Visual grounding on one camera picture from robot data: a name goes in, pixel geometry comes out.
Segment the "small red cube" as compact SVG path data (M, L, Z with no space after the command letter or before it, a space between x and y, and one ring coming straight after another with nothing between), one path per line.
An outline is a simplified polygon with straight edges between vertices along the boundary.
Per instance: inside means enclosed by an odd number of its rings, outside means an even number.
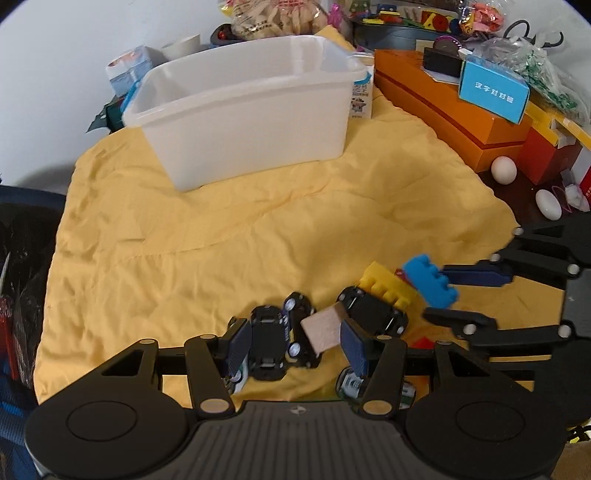
M435 347L435 342L427 337L422 337L419 340L417 340L416 342L414 342L411 345L411 347L413 349L419 349L419 350L433 350Z

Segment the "milk carton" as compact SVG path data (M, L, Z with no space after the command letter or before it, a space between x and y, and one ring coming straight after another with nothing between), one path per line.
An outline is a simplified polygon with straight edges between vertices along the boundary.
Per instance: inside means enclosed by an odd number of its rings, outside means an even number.
M356 52L353 56L365 66L366 76L353 83L351 118L372 118L374 98L375 57L370 52Z

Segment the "white egg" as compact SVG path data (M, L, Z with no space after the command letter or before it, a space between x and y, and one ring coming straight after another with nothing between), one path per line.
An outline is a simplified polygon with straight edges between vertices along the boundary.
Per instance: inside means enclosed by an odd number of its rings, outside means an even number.
M499 156L491 164L493 179L501 185L509 185L517 178L517 166L508 156Z
M540 212L548 220L557 221L562 217L561 204L552 192L540 189L535 200Z

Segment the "red box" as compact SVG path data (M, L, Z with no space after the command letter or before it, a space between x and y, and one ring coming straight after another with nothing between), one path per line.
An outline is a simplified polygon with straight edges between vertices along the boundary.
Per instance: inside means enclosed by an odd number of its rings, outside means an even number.
M560 140L564 145L554 146L537 130L530 129L515 163L533 184L547 183L574 165L581 144L570 135L561 134Z

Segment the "small tissue box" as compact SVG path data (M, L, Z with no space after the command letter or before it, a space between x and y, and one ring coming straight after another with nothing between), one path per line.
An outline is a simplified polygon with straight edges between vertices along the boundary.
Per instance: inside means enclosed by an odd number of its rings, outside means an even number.
M105 73L114 94L117 97L125 96L137 81L164 60L159 50L139 46L110 61L105 67Z

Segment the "wooden cube block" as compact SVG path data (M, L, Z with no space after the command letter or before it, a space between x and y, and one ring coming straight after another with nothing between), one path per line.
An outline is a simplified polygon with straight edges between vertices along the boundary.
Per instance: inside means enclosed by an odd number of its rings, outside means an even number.
M319 356L341 343L341 324L347 317L345 307L337 302L301 321L315 355Z

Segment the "orange box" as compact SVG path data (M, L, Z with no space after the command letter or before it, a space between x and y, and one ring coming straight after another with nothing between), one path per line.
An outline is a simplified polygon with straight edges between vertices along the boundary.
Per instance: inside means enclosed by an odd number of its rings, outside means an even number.
M519 124L461 100L458 87L435 81L417 51L379 50L375 85L395 106L421 118L475 172L487 171L499 156L516 158L532 121Z

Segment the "bag of biscuits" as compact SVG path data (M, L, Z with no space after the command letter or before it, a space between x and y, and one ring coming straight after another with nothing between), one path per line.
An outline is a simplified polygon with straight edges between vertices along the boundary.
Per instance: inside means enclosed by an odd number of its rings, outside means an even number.
M328 25L321 4L308 0L219 1L219 9L230 19L231 31L242 40L291 35L314 35Z

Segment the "yellow toy brick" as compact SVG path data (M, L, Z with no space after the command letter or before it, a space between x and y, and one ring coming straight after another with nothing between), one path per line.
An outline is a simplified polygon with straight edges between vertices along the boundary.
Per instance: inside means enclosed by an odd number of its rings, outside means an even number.
M392 271L376 261L363 271L358 286L402 312L406 312L418 297L418 291L401 269Z

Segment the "yellow cloth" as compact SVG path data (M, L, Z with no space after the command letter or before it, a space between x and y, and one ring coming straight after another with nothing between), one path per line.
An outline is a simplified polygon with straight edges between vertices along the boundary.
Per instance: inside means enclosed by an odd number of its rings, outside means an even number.
M76 162L36 354L45 401L130 344L182 345L307 295L325 308L370 263L470 264L505 246L511 209L421 119L376 93L341 157L173 188L124 129Z

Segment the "blue card box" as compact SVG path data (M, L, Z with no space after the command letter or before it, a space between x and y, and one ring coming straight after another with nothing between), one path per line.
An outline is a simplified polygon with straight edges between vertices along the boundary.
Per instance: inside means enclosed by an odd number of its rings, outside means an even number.
M525 114L530 87L514 71L476 55L464 61L459 98L519 124Z

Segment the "white plastic bin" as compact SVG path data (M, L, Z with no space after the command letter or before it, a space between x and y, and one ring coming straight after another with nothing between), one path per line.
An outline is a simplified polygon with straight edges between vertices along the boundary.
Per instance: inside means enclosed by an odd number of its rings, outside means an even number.
M353 53L322 36L236 43L150 70L122 114L179 191L342 155Z

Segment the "bag of green beads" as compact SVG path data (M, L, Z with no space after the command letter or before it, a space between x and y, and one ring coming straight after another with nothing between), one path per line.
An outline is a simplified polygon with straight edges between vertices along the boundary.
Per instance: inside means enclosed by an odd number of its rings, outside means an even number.
M545 49L525 38L493 38L473 53L520 75L547 103L568 119L586 126L590 122L590 97L586 90L549 58Z

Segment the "blue toy brick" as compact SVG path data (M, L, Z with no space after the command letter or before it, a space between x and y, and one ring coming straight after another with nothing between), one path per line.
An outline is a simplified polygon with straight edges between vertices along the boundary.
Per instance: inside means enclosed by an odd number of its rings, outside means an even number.
M410 259L403 265L403 271L430 307L447 309L458 300L459 292L428 255Z

